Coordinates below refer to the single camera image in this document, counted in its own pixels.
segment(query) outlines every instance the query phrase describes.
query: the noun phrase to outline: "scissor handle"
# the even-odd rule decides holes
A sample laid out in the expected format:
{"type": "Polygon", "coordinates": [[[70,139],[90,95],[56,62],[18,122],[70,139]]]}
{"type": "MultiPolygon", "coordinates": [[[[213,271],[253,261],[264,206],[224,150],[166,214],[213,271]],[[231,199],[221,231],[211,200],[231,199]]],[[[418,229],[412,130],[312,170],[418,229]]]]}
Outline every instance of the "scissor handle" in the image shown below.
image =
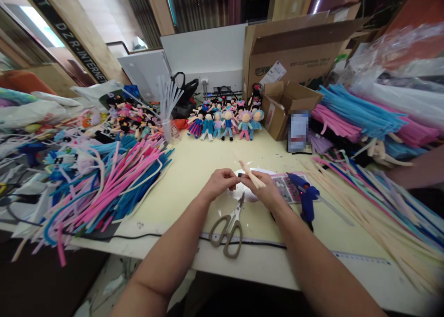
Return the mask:
{"type": "Polygon", "coordinates": [[[240,249],[241,245],[242,245],[242,227],[241,227],[239,220],[236,220],[234,222],[233,229],[231,230],[230,234],[228,235],[227,242],[225,243],[225,247],[223,248],[223,254],[228,258],[235,259],[235,258],[237,258],[237,255],[239,254],[239,251],[241,250],[240,249]],[[239,232],[240,232],[239,245],[237,246],[236,252],[233,255],[230,255],[230,253],[228,252],[228,246],[231,243],[231,238],[233,237],[233,234],[234,234],[234,231],[236,230],[236,228],[239,228],[239,232]]]}
{"type": "Polygon", "coordinates": [[[228,228],[228,225],[230,224],[230,222],[231,222],[231,215],[225,215],[225,216],[221,217],[219,220],[217,220],[216,223],[214,223],[213,228],[211,228],[210,233],[208,234],[208,239],[210,240],[211,244],[214,247],[218,247],[219,245],[221,245],[223,237],[227,234],[227,228],[228,228]],[[225,226],[222,229],[219,239],[217,241],[215,241],[213,239],[214,230],[216,229],[218,224],[220,222],[222,222],[223,220],[225,220],[227,223],[225,223],[225,226]]]}

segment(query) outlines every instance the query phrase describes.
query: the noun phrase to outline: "scissors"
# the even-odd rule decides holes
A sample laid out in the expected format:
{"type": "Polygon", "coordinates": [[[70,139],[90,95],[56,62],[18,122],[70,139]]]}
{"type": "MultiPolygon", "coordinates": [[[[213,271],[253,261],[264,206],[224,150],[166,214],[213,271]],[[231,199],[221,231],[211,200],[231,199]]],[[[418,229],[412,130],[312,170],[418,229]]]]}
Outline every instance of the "scissors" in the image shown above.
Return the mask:
{"type": "Polygon", "coordinates": [[[224,238],[224,236],[226,236],[226,235],[228,236],[227,241],[225,242],[225,247],[223,248],[223,254],[228,258],[233,258],[233,259],[237,258],[237,255],[239,254],[239,251],[241,250],[240,248],[242,245],[242,226],[239,221],[239,214],[241,213],[241,210],[242,210],[242,204],[244,203],[244,198],[245,198],[245,192],[242,194],[242,197],[239,199],[239,202],[237,203],[234,211],[232,211],[230,215],[225,215],[225,216],[221,217],[220,219],[218,219],[216,221],[216,223],[213,225],[213,228],[211,228],[210,233],[208,234],[208,238],[210,239],[210,242],[214,247],[218,247],[219,245],[221,245],[222,239],[224,238]],[[222,230],[222,233],[221,233],[219,239],[217,241],[215,241],[213,239],[214,230],[216,229],[218,224],[224,220],[226,221],[225,226],[223,227],[223,230],[222,230]],[[236,230],[236,228],[239,228],[239,232],[240,232],[239,245],[237,246],[236,252],[231,255],[228,252],[228,246],[231,243],[231,239],[233,237],[233,234],[234,234],[234,231],[236,230]]]}

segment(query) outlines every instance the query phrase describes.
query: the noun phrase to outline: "human arm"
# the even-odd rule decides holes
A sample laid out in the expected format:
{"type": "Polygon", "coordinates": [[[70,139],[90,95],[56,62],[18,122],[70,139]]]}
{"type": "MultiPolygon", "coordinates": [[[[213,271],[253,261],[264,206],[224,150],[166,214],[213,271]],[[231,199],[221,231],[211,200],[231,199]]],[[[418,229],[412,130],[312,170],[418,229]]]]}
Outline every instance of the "human arm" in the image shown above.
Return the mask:
{"type": "Polygon", "coordinates": [[[114,306],[111,316],[165,316],[197,252],[208,208],[240,178],[231,169],[216,170],[197,197],[148,252],[114,306]]]}
{"type": "Polygon", "coordinates": [[[320,316],[385,316],[359,281],[287,205],[271,177],[252,171],[266,187],[256,189],[248,176],[241,182],[273,214],[287,246],[296,280],[320,316]]]}

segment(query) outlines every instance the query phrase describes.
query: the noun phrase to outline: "person's right hand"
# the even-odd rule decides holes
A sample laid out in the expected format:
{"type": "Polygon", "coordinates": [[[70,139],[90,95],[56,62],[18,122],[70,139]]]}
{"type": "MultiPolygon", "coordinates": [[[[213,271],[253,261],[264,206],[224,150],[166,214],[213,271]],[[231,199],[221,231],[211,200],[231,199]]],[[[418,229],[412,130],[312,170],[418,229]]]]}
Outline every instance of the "person's right hand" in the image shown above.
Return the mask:
{"type": "Polygon", "coordinates": [[[271,211],[279,205],[282,205],[282,203],[284,203],[284,205],[286,204],[281,193],[279,192],[278,187],[273,183],[273,179],[269,174],[265,174],[260,171],[252,171],[251,173],[265,183],[266,187],[257,189],[248,175],[242,175],[240,182],[248,187],[251,192],[253,192],[254,195],[258,197],[260,201],[262,201],[266,208],[271,211]]]}

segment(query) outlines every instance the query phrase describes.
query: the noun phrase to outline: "pink card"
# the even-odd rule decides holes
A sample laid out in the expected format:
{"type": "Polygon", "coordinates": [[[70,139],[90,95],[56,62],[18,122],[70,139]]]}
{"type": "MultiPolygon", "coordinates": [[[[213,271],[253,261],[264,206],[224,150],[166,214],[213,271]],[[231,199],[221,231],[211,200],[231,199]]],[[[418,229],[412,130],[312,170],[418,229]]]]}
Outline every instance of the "pink card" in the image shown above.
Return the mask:
{"type": "MultiPolygon", "coordinates": [[[[301,176],[307,183],[311,185],[307,175],[302,171],[291,172],[291,174],[301,176]]],[[[271,178],[273,178],[274,184],[276,184],[287,204],[296,204],[301,202],[301,199],[299,198],[299,193],[296,190],[296,186],[291,183],[287,174],[271,175],[271,178]]]]}

